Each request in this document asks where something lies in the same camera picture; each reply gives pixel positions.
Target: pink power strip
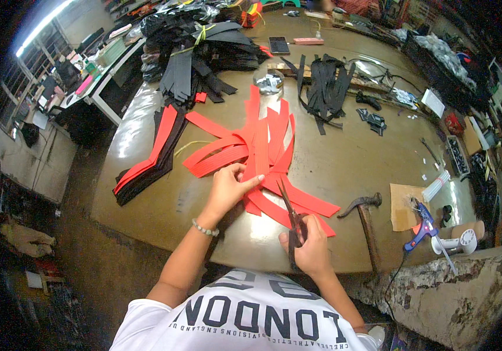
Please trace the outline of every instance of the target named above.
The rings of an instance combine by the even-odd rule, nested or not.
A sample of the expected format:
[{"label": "pink power strip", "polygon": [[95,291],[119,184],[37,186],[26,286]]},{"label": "pink power strip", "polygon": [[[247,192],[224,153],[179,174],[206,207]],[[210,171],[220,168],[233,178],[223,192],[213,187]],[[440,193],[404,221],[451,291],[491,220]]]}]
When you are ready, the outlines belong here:
[{"label": "pink power strip", "polygon": [[296,45],[323,45],[324,40],[318,38],[294,38]]}]

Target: white desk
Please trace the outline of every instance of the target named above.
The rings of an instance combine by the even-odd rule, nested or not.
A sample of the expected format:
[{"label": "white desk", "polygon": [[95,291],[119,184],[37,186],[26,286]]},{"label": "white desk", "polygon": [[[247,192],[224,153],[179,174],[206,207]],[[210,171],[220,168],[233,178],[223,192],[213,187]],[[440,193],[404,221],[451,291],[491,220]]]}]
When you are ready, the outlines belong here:
[{"label": "white desk", "polygon": [[145,43],[145,38],[141,38],[136,43],[128,46],[124,52],[110,65],[105,67],[96,81],[91,83],[89,87],[81,94],[76,95],[75,92],[67,94],[64,101],[60,104],[60,108],[67,109],[76,102],[83,100],[87,104],[95,104],[114,124],[119,125],[121,118],[110,106],[101,98],[101,91],[107,86],[107,83],[112,79],[113,75],[120,69],[120,67]]}]

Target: table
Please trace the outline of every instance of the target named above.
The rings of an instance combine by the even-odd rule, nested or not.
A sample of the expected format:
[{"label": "table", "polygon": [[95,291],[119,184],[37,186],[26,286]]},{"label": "table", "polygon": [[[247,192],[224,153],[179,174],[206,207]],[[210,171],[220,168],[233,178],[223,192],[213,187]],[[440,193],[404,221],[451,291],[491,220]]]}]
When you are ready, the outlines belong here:
[{"label": "table", "polygon": [[[274,16],[270,12],[264,16],[269,22],[267,29],[246,32],[250,37],[258,37],[255,40],[258,45],[266,43],[267,37],[269,34],[273,35],[273,32],[286,35],[287,38],[291,37],[292,33],[298,37],[307,36],[305,33],[308,29],[301,26],[299,18],[281,16],[277,11],[273,13],[277,14],[276,21],[269,22],[268,17]],[[333,57],[346,56],[347,59],[370,57],[389,67],[393,74],[401,73],[420,87],[424,86],[424,82],[412,74],[412,71],[402,69],[412,65],[392,47],[353,32],[342,31],[341,35],[335,32],[330,31],[327,35],[324,33],[326,45],[323,47],[292,46],[292,54],[286,58],[297,62],[302,53],[306,54],[307,62],[313,60],[315,53],[327,53]],[[364,51],[345,49],[344,45],[351,42],[359,43],[356,48]],[[373,56],[370,52],[377,53],[378,56]],[[267,60],[264,65],[278,61],[273,58]],[[207,101],[205,104],[197,104],[194,111],[227,129],[242,127],[245,116],[243,100],[249,98],[252,76],[252,72],[228,71],[220,74],[219,77],[238,88],[238,92],[224,96],[224,103],[213,104]],[[118,206],[112,193],[116,185],[114,178],[121,171],[147,159],[152,149],[152,116],[161,103],[159,95],[154,92],[157,86],[158,84],[144,84],[126,111],[101,170],[90,216],[104,227],[173,250],[190,228],[191,219],[197,217],[204,206],[212,184],[212,177],[197,179],[181,164],[203,144],[192,144],[184,149],[174,160],[173,170],[168,175],[149,186],[125,206]],[[402,85],[401,82],[396,86],[408,89],[408,86]],[[369,129],[367,123],[360,120],[355,111],[358,107],[365,107],[370,111],[372,109],[367,105],[359,106],[353,96],[347,96],[343,107],[346,112],[346,117],[342,119],[343,130],[326,126],[327,135],[322,137],[313,117],[298,103],[294,79],[285,79],[283,98],[289,102],[290,112],[296,119],[294,157],[288,175],[292,184],[344,208],[359,196],[372,196],[380,192],[384,202],[379,208],[372,209],[372,221],[383,260],[382,269],[398,267],[402,259],[402,246],[413,234],[410,231],[392,231],[389,183],[430,185],[438,172],[434,170],[430,162],[431,156],[419,139],[424,137],[435,153],[439,157],[442,156],[443,149],[440,147],[443,147],[443,144],[434,127],[422,116],[411,120],[407,118],[411,113],[404,111],[398,116],[397,107],[382,105],[379,114],[386,118],[388,129],[383,137],[379,137]],[[267,106],[278,110],[279,102],[273,97],[261,97],[261,117],[266,116]],[[176,150],[196,140],[215,139],[190,123]],[[423,157],[427,160],[426,164],[422,161]],[[422,174],[426,174],[429,180],[424,181]],[[269,193],[266,193],[266,196],[283,206],[280,198]],[[436,216],[438,208],[451,204],[455,208],[452,224],[473,221],[475,215],[470,199],[468,182],[460,183],[459,180],[454,180],[445,185],[431,202],[430,211]],[[285,230],[283,226],[266,215],[258,217],[244,212],[242,205],[230,213],[228,223],[230,226],[224,231],[223,240],[215,248],[212,261],[256,270],[290,270],[288,258],[278,243],[278,234]],[[328,239],[331,262],[335,270],[371,271],[368,247],[359,215],[353,212],[342,220],[333,216],[327,223],[337,234]],[[414,252],[417,254],[410,255],[408,265],[428,262],[437,257],[432,253],[428,242],[421,244]]]},{"label": "table", "polygon": [[104,114],[109,118],[114,124],[119,125],[121,123],[121,118],[118,116],[114,110],[108,106],[108,104],[101,98],[101,91],[107,86],[107,83],[112,79],[114,74],[121,68],[121,66],[128,60],[132,54],[136,52],[145,43],[145,38],[141,38],[134,44],[126,47],[120,56],[116,58],[110,65],[104,68],[101,72],[98,80],[92,83],[82,95],[76,95],[75,92],[66,95],[60,108],[68,109],[73,104],[84,101],[87,104],[95,104]]}]

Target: cardboard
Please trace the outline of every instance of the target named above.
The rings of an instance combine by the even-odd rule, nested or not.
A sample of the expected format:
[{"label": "cardboard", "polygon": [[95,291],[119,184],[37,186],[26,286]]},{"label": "cardboard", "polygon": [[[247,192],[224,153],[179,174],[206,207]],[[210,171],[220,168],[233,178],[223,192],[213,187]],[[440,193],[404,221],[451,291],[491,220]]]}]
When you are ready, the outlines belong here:
[{"label": "cardboard", "polygon": [[393,226],[393,231],[410,230],[411,227],[419,223],[419,219],[411,207],[409,200],[411,197],[416,197],[417,200],[423,202],[426,208],[429,208],[428,202],[422,201],[423,190],[424,188],[420,186],[390,183],[391,225]]},{"label": "cardboard", "polygon": [[479,142],[477,133],[475,133],[475,130],[473,130],[471,126],[470,118],[468,116],[465,116],[463,120],[465,122],[466,128],[463,132],[462,139],[468,155],[471,156],[474,153],[481,151],[481,143]]}]

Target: glue gun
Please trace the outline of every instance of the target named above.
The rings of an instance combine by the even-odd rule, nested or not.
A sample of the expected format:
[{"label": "glue gun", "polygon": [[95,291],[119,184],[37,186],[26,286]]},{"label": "glue gun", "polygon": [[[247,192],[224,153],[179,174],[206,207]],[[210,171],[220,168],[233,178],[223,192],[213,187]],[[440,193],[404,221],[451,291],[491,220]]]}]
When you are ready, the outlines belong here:
[{"label": "glue gun", "polygon": [[434,220],[432,219],[432,216],[430,215],[429,210],[417,199],[414,199],[417,204],[417,214],[421,218],[421,223],[416,225],[415,227],[412,227],[413,232],[416,234],[413,240],[410,242],[407,242],[404,246],[405,251],[410,252],[417,246],[417,244],[423,239],[425,235],[429,235],[430,237],[433,237],[438,234],[438,228],[434,228],[432,224],[434,223]]}]

